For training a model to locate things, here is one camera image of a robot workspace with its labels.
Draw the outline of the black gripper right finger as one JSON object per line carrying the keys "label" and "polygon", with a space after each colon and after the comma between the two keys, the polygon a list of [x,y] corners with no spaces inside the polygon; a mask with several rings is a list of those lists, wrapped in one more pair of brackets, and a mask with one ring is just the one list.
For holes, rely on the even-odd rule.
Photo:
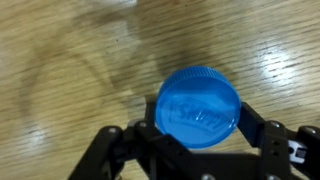
{"label": "black gripper right finger", "polygon": [[264,180],[298,180],[291,166],[310,180],[320,180],[320,128],[300,126],[297,131],[275,120],[265,120],[243,102],[237,125],[251,147],[260,150],[258,176]]}

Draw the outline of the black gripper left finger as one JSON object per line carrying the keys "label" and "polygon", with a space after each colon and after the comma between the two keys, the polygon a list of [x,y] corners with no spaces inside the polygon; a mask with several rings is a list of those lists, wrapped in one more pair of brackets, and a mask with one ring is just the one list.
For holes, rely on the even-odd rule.
{"label": "black gripper left finger", "polygon": [[136,160],[150,180],[199,180],[197,160],[170,135],[156,129],[156,103],[146,105],[145,118],[125,130],[100,129],[68,180],[116,180],[127,161]]}

